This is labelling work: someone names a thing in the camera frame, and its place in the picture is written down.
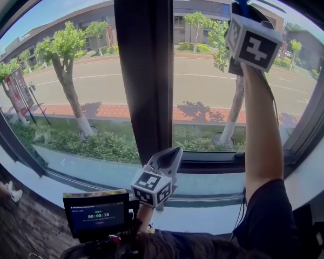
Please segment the black monitor screen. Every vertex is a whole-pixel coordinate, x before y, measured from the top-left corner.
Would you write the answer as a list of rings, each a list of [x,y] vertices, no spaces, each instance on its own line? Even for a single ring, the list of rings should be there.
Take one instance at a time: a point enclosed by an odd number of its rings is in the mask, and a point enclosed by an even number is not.
[[[130,232],[139,223],[140,202],[124,189],[64,193],[63,204],[71,234],[81,243]]]

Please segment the large fixed window glass pane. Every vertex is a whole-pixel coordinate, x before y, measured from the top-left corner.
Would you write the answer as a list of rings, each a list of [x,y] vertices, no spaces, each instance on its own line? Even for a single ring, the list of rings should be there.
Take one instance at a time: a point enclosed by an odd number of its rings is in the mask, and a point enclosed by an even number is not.
[[[114,5],[114,0],[42,0],[19,18],[17,23],[3,35],[0,39],[0,55],[15,38],[21,37],[29,30],[79,9],[106,1],[113,1]],[[91,22],[82,31],[85,32],[85,40],[88,35],[96,37],[103,35],[106,40],[110,40],[111,28],[107,22]],[[81,140],[86,140],[53,65],[42,60],[42,64],[33,68],[28,66],[22,68],[21,63],[26,62],[29,55],[29,50],[24,50],[19,57],[7,63],[0,62],[0,121],[5,121],[11,130],[16,124],[24,127],[49,126],[33,97],[34,105],[24,117],[12,105],[5,79],[20,67],[27,87],[29,82],[35,85],[34,94],[51,123],[50,127],[74,130],[79,133]],[[90,52],[83,46],[75,54],[73,84],[94,135],[106,130],[119,136],[133,136],[135,139],[121,67],[118,45],[99,47]],[[49,173],[79,183],[79,189],[86,192],[130,190],[137,171],[142,169],[141,160],[138,164],[122,163],[56,152],[43,147],[35,147],[33,151],[24,145],[23,147]]]

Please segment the white window sill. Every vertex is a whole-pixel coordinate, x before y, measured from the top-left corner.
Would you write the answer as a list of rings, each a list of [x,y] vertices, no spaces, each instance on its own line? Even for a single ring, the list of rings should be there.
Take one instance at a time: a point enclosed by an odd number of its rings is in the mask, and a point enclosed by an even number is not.
[[[62,194],[82,192],[50,177],[38,176],[31,168],[10,158],[1,145],[0,163],[14,179],[62,212]],[[217,207],[165,207],[163,212],[153,214],[152,223],[155,228],[162,230],[229,234],[239,218],[239,209],[239,204]]]

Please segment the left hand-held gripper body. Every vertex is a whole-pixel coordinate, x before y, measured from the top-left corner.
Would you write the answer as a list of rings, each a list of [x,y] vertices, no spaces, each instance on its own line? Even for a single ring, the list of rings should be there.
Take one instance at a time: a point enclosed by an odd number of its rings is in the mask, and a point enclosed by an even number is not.
[[[176,176],[167,176],[145,165],[137,171],[131,182],[131,190],[140,203],[155,210],[164,210],[166,201],[176,189],[176,181]]]

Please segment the red notice board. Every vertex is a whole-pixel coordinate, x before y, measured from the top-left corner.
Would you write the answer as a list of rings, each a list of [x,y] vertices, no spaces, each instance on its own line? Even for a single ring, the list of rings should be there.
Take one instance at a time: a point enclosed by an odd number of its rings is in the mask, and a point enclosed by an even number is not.
[[[26,85],[22,69],[19,67],[5,79],[12,105],[24,117],[34,105],[33,98]]]

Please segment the small roadside tree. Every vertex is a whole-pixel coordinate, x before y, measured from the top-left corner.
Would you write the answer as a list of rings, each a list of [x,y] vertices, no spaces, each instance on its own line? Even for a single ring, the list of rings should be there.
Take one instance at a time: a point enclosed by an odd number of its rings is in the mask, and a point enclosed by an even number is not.
[[[293,68],[293,65],[294,65],[294,60],[295,60],[296,54],[301,50],[302,44],[300,42],[298,42],[296,39],[292,39],[290,41],[290,45],[293,50],[292,60],[291,60],[291,64],[289,67],[289,70],[291,71]]]
[[[184,20],[195,30],[193,52],[196,53],[199,31],[203,28],[211,28],[213,21],[210,18],[204,16],[201,12],[189,13],[184,17]]]

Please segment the leaning street tree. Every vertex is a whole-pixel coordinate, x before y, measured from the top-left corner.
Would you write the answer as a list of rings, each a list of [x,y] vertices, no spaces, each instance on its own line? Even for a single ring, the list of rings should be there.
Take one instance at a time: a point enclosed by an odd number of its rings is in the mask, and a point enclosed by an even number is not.
[[[73,84],[73,64],[75,54],[85,44],[85,32],[76,29],[71,21],[65,23],[65,28],[54,33],[53,38],[45,37],[36,45],[35,52],[46,63],[51,63],[62,85],[64,94],[72,108],[78,126],[88,138],[94,135],[78,100]]]

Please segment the casement window glass pane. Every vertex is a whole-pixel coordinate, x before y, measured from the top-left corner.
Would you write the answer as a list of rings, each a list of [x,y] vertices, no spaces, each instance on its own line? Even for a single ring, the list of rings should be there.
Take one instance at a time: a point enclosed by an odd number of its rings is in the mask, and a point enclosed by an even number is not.
[[[251,6],[263,13],[282,35],[282,46],[271,69],[266,73],[277,109],[279,133],[284,149],[290,149],[299,135],[299,122],[307,114],[307,106],[313,97],[324,61],[324,31],[301,12],[286,6],[282,16],[257,4]],[[302,44],[296,54],[292,70],[289,70],[293,50],[290,41]],[[214,66],[216,48],[193,43],[174,45],[174,112],[173,136],[177,127],[198,127],[219,144],[235,94],[236,75],[228,67],[221,72]],[[243,100],[235,124],[230,146],[246,137],[246,110]]]

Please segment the street tree with sawn top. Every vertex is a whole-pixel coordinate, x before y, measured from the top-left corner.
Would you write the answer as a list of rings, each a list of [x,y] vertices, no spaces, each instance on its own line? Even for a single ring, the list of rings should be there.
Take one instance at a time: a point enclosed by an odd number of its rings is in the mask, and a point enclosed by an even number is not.
[[[209,43],[216,48],[213,54],[214,66],[221,72],[225,72],[230,60],[230,51],[226,46],[225,32],[228,29],[226,21],[213,21],[212,31],[208,33]],[[233,135],[235,124],[241,111],[242,103],[244,100],[244,79],[237,76],[235,80],[235,94],[232,101],[232,106],[229,111],[228,120],[225,125],[224,131],[219,139],[220,145],[229,145]]]

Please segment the short wide window glass pane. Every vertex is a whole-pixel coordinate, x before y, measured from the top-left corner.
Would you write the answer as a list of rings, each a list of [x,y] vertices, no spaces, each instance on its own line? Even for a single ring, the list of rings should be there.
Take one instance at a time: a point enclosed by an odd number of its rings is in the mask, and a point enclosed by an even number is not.
[[[244,173],[177,174],[176,195],[210,196],[241,193]]]

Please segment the person's left forearm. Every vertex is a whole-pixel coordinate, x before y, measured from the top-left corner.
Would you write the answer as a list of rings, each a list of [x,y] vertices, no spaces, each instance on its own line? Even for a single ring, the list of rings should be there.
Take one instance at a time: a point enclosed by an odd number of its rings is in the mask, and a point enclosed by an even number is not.
[[[154,208],[143,203],[140,204],[137,219],[141,221],[139,231],[146,231],[149,227],[150,221],[154,213]]]

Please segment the black street lamp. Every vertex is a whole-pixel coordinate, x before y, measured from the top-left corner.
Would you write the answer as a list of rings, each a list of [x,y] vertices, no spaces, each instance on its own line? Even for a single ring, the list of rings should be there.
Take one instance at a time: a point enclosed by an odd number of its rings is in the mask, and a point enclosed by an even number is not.
[[[49,126],[51,126],[51,123],[50,123],[49,119],[48,119],[47,116],[45,115],[44,111],[42,110],[42,108],[41,108],[41,106],[40,106],[40,103],[38,102],[38,100],[37,100],[37,98],[36,98],[36,96],[35,96],[35,94],[34,94],[34,92],[36,91],[36,87],[35,87],[35,85],[34,85],[32,82],[29,82],[29,87],[28,87],[28,89],[29,89],[29,91],[30,91],[32,97],[34,98],[34,100],[35,100],[35,102],[36,102],[38,108],[40,109],[42,115],[44,116],[46,122],[48,123]]]

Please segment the brown brick building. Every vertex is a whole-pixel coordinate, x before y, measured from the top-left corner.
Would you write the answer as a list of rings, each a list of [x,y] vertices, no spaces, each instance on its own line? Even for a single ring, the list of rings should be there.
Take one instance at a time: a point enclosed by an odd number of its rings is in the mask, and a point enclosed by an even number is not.
[[[201,12],[213,21],[228,21],[231,4],[231,0],[174,0],[174,44],[179,45],[185,42],[209,44],[208,33],[210,29],[201,29],[196,32],[195,29],[185,23],[184,17],[191,13]],[[106,1],[69,13],[15,38],[0,55],[0,62],[7,63],[11,59],[19,57],[24,50],[29,50],[30,55],[26,62],[21,63],[22,68],[26,66],[33,68],[42,64],[41,57],[35,56],[37,43],[45,37],[53,37],[56,31],[64,28],[67,21],[71,21],[76,28],[81,30],[85,30],[91,22],[108,23],[111,28],[110,40],[106,40],[103,35],[99,37],[88,35],[84,45],[84,49],[88,52],[97,50],[99,47],[117,45],[114,5],[113,1]]]

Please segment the black window frame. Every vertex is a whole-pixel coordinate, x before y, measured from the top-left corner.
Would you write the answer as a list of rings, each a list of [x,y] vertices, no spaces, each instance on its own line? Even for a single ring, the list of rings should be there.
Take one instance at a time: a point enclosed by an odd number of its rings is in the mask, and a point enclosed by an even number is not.
[[[42,0],[0,0],[0,39]],[[279,0],[297,8],[324,30],[324,0]],[[171,0],[114,0],[125,95],[140,159],[172,143],[173,64]],[[318,87],[287,144],[287,194],[294,208],[324,191],[324,71]],[[0,162],[24,186],[58,203],[57,191],[80,184],[49,173],[0,121]]]

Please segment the green hedge bushes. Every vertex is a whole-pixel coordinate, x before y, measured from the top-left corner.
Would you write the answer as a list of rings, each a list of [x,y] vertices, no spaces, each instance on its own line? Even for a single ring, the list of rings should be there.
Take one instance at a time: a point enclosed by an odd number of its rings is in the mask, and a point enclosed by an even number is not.
[[[79,155],[88,158],[122,163],[140,163],[140,157],[133,136],[119,136],[113,132],[102,130],[96,135],[81,140],[79,133],[62,127],[30,125],[12,126],[15,135],[22,144],[33,151],[35,147],[43,147],[56,152]],[[201,134],[198,127],[177,127],[174,132],[173,146],[179,146],[192,152],[224,152],[243,151],[245,135],[233,146],[217,145],[208,135]]]

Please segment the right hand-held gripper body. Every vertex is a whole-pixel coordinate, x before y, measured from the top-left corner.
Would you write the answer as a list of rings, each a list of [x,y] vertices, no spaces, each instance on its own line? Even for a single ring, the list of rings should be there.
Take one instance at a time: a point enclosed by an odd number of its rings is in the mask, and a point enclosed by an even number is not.
[[[233,13],[225,41],[231,53],[228,71],[242,76],[241,62],[268,72],[281,47],[282,36],[265,16],[257,22]]]

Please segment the person's right forearm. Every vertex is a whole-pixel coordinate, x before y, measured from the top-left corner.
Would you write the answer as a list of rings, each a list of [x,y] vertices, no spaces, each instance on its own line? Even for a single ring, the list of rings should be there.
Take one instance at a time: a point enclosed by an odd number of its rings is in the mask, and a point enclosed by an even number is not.
[[[256,69],[241,63],[246,110],[246,199],[265,183],[282,179],[284,160],[273,99],[266,80]]]

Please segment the person's black shirt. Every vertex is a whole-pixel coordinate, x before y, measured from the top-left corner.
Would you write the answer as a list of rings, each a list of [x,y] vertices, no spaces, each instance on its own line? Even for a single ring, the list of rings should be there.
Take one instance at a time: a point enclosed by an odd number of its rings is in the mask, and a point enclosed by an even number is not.
[[[302,259],[292,207],[284,181],[261,186],[248,202],[243,221],[233,230],[236,243],[211,234],[155,230],[156,259]]]

